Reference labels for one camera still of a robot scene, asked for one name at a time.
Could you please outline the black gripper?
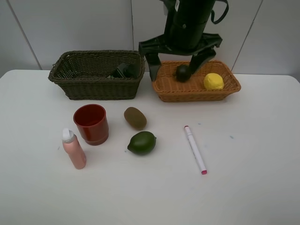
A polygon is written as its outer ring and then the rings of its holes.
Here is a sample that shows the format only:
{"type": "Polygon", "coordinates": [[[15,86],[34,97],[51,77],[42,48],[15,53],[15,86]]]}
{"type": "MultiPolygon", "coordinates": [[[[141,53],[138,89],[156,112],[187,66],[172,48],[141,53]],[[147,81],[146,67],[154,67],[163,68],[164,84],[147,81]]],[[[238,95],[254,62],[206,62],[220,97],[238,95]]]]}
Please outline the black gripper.
{"type": "Polygon", "coordinates": [[[206,62],[216,56],[210,47],[220,47],[222,38],[218,34],[204,33],[209,19],[213,24],[222,21],[215,20],[213,10],[215,0],[164,0],[167,9],[167,20],[164,33],[147,41],[139,43],[138,51],[145,55],[150,78],[154,82],[161,67],[158,53],[173,55],[192,55],[188,66],[193,75],[206,62]]]}

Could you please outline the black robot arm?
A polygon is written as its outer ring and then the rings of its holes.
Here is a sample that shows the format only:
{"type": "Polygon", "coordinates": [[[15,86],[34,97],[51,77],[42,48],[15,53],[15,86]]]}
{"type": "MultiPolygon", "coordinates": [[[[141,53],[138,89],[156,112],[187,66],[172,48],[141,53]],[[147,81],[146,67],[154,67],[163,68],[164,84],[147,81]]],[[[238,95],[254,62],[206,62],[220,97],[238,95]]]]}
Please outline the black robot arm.
{"type": "Polygon", "coordinates": [[[223,14],[215,19],[215,0],[165,0],[167,20],[164,33],[139,42],[138,51],[146,58],[150,78],[155,81],[161,67],[159,54],[191,56],[188,69],[194,74],[206,62],[216,56],[215,47],[220,47],[222,38],[218,34],[205,33],[208,20],[220,23],[229,11],[228,1],[223,14]]]}

